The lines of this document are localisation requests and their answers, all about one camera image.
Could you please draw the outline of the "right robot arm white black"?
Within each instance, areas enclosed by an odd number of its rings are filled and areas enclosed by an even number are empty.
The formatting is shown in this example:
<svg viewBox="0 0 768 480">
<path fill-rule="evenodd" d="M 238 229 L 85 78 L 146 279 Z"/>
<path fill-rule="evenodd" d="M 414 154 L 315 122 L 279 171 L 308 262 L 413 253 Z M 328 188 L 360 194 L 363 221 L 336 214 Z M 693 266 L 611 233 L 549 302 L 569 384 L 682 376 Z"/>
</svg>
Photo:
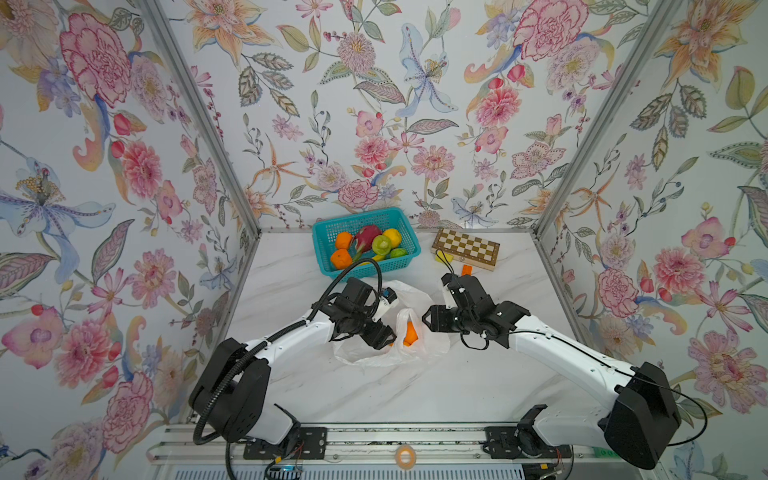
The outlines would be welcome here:
<svg viewBox="0 0 768 480">
<path fill-rule="evenodd" d="M 477 333 L 525 354 L 581 388 L 593 407 L 537 405 L 527 418 L 546 446 L 612 450 L 627 463 L 652 470 L 681 425 L 665 373 L 648 362 L 636 367 L 562 335 L 525 308 L 504 301 L 480 315 L 474 307 L 431 306 L 422 317 L 435 333 Z"/>
</svg>

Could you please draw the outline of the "green apple toy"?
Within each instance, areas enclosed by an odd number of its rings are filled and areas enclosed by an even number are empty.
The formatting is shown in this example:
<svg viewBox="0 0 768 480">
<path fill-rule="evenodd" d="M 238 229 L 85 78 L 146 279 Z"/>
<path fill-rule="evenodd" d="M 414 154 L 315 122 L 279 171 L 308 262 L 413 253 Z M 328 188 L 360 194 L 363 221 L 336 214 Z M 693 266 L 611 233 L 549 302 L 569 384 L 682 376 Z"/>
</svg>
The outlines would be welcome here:
<svg viewBox="0 0 768 480">
<path fill-rule="evenodd" d="M 401 258 L 407 255 L 408 255 L 408 251 L 405 248 L 395 248 L 395 249 L 392 249 L 389 253 L 389 257 L 391 259 Z"/>
</svg>

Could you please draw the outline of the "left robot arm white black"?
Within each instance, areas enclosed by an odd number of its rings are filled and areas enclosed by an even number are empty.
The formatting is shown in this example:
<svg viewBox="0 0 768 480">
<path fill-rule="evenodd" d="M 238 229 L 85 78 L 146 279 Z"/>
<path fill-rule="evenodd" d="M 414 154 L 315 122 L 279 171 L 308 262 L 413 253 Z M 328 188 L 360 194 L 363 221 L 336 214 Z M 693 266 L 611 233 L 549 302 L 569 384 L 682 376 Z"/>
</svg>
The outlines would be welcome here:
<svg viewBox="0 0 768 480">
<path fill-rule="evenodd" d="M 228 338 L 220 343 L 189 397 L 198 415 L 193 443 L 255 441 L 269 449 L 291 450 L 300 422 L 268 393 L 271 374 L 300 353 L 333 340 L 359 336 L 375 350 L 394 343 L 396 335 L 382 317 L 399 299 L 391 290 L 386 293 L 376 306 L 334 295 L 261 340 Z"/>
</svg>

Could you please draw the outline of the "white translucent plastic bag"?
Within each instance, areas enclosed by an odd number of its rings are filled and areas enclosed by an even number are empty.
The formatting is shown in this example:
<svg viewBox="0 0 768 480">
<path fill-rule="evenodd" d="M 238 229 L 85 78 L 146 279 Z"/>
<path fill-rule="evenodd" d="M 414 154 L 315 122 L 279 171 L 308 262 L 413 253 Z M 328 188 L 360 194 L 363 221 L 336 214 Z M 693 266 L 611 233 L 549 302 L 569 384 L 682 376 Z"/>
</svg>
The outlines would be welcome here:
<svg viewBox="0 0 768 480">
<path fill-rule="evenodd" d="M 422 323 L 422 315 L 433 304 L 431 297 L 397 280 L 385 281 L 383 286 L 392 288 L 399 297 L 399 305 L 382 318 L 383 323 L 394 330 L 395 342 L 382 350 L 374 350 L 360 337 L 354 337 L 334 345 L 335 358 L 345 365 L 374 368 L 429 363 L 447 354 L 451 346 L 450 337 L 431 332 Z M 411 347 L 403 345 L 408 321 L 413 322 L 419 336 L 419 340 Z"/>
</svg>

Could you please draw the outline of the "green pepper toy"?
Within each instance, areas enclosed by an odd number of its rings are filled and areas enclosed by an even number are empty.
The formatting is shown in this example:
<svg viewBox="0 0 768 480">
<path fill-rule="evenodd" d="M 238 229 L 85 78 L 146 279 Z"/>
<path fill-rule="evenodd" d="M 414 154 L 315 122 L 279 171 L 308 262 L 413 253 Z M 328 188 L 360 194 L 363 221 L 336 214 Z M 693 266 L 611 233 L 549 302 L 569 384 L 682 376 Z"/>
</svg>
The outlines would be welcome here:
<svg viewBox="0 0 768 480">
<path fill-rule="evenodd" d="M 384 234 L 376 236 L 371 244 L 371 250 L 374 254 L 381 257 L 386 257 L 392 248 L 392 240 Z"/>
</svg>

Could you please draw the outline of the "pink dragon fruit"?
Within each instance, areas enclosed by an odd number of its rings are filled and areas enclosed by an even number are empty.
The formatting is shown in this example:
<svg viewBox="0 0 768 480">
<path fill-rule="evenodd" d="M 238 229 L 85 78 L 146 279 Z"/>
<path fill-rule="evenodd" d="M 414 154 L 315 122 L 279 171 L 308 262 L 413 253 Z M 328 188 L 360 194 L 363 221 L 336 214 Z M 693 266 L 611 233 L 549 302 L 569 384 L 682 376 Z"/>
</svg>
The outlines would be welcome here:
<svg viewBox="0 0 768 480">
<path fill-rule="evenodd" d="M 354 236 L 352 247 L 355 254 L 365 254 L 371 251 L 371 244 L 374 238 L 382 234 L 382 230 L 377 225 L 367 225 L 362 227 Z"/>
</svg>

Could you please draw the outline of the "yellow lemon toy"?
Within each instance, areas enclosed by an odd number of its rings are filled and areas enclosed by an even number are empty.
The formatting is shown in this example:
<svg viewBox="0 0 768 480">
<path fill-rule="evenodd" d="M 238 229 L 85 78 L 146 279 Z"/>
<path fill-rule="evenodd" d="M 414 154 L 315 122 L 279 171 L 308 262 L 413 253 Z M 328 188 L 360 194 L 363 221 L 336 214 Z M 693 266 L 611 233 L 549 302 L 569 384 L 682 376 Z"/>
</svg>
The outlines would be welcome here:
<svg viewBox="0 0 768 480">
<path fill-rule="evenodd" d="M 387 229 L 383 232 L 383 235 L 390 241 L 392 249 L 398 248 L 402 242 L 402 234 L 394 228 Z"/>
</svg>

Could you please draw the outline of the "orange fruit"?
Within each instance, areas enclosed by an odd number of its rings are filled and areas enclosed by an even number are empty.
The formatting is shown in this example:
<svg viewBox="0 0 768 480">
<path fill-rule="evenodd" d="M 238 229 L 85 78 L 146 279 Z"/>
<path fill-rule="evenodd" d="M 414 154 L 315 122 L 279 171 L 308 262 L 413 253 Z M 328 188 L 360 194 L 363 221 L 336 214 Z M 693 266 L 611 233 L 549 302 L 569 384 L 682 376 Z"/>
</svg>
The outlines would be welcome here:
<svg viewBox="0 0 768 480">
<path fill-rule="evenodd" d="M 350 252 L 346 249 L 337 249 L 330 257 L 330 261 L 335 270 L 344 270 L 353 263 Z"/>
<path fill-rule="evenodd" d="M 349 250 L 354 236 L 349 232 L 340 232 L 335 239 L 335 248 L 337 250 Z"/>
<path fill-rule="evenodd" d="M 407 322 L 406 334 L 403 339 L 405 347 L 413 346 L 419 340 L 418 333 L 412 321 Z"/>
</svg>

